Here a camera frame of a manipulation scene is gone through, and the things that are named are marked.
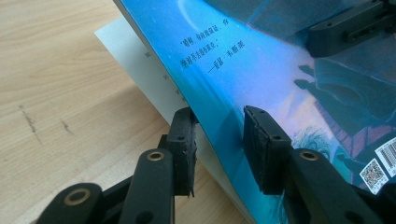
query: black clamp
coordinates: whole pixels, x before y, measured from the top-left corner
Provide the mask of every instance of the black clamp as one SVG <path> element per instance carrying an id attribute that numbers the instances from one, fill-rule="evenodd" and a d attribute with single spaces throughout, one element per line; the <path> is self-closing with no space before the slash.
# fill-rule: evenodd
<path id="1" fill-rule="evenodd" d="M 291 147 L 271 116 L 245 107 L 244 151 L 260 190 L 284 193 L 290 223 L 396 223 L 396 184 L 378 196 L 349 185 L 319 152 Z"/>
<path id="2" fill-rule="evenodd" d="M 105 191 L 92 183 L 64 189 L 36 223 L 174 223 L 174 196 L 193 195 L 196 123 L 189 107 L 178 110 L 169 134 L 141 154 L 133 176 Z"/>
<path id="3" fill-rule="evenodd" d="M 372 0 L 309 29 L 307 48 L 314 58 L 334 55 L 384 30 L 396 33 L 396 0 Z"/>

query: wooden table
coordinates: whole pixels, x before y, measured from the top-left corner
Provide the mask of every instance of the wooden table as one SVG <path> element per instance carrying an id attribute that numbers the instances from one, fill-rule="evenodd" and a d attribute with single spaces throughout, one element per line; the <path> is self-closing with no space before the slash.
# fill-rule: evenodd
<path id="1" fill-rule="evenodd" d="M 107 189 L 134 172 L 169 125 L 94 35 L 110 0 L 0 3 L 0 218 L 30 223 L 62 189 Z M 177 223 L 244 223 L 197 164 Z"/>

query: blue book cover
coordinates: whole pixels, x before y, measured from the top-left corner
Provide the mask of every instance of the blue book cover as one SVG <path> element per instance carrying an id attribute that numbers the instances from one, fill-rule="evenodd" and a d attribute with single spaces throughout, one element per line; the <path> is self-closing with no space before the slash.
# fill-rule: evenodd
<path id="1" fill-rule="evenodd" d="M 348 183 L 377 194 L 396 182 L 395 35 L 325 58 L 305 47 L 309 27 L 368 1 L 115 2 L 183 93 L 258 223 L 288 221 L 282 197 L 260 192 L 244 155 L 245 105 L 268 111 L 295 148 L 322 153 Z"/>

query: book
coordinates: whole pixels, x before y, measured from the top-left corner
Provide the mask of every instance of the book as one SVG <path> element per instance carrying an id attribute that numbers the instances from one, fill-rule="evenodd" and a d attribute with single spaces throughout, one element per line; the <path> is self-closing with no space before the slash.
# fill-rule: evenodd
<path id="1" fill-rule="evenodd" d="M 322 153 L 349 183 L 377 194 L 395 182 L 396 39 L 379 34 L 314 59 L 306 29 L 361 1 L 116 0 L 201 123 L 258 223 L 285 223 L 242 149 L 246 105 L 268 111 L 294 147 Z M 382 167 L 379 172 L 374 167 Z"/>

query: barcode sticker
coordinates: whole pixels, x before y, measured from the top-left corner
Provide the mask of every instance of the barcode sticker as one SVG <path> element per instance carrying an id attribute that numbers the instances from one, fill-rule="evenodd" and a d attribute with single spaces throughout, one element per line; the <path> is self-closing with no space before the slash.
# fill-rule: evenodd
<path id="1" fill-rule="evenodd" d="M 373 194 L 377 194 L 388 181 L 378 161 L 373 159 L 361 171 L 361 178 Z"/>
<path id="2" fill-rule="evenodd" d="M 375 150 L 390 177 L 396 175 L 396 137 Z"/>

